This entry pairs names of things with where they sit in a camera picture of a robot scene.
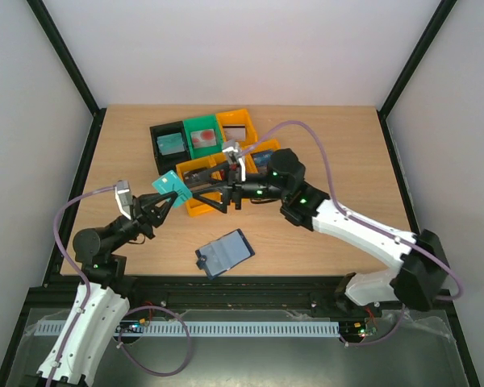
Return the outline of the blue card holder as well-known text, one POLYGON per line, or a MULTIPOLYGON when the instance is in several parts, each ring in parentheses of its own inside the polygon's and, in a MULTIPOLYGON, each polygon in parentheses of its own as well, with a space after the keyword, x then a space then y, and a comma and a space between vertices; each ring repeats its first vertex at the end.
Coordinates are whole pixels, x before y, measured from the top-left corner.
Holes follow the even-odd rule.
POLYGON ((210 280, 255 256, 255 251, 241 229, 236 229, 195 251, 197 267, 210 280))

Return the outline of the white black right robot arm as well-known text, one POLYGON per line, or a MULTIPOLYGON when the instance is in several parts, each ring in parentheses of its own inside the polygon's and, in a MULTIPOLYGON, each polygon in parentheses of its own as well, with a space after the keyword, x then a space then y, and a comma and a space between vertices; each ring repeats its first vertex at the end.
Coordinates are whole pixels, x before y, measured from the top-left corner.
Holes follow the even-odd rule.
POLYGON ((241 160, 192 172, 193 199, 222 213, 244 199, 279 201, 280 212, 296 227, 330 235, 381 261, 386 269, 350 273, 336 288, 336 308, 351 316, 376 302, 401 302, 429 311, 442 298, 448 262, 439 237, 431 231, 416 235, 388 227, 336 202, 333 195, 305 181, 305 166, 289 149, 273 152, 265 173, 246 173, 241 160))

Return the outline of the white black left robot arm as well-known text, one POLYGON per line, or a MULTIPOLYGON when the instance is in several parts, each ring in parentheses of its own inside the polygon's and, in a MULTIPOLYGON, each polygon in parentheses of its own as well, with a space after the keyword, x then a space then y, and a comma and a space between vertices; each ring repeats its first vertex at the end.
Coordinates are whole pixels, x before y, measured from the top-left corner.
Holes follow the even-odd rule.
POLYGON ((73 238, 70 264, 80 277, 65 324, 34 376, 21 386, 91 386, 106 347, 128 312, 135 278, 125 275, 127 259, 117 254, 139 236, 153 239, 178 195, 150 193, 136 197, 113 188, 120 215, 104 227, 86 228, 73 238))

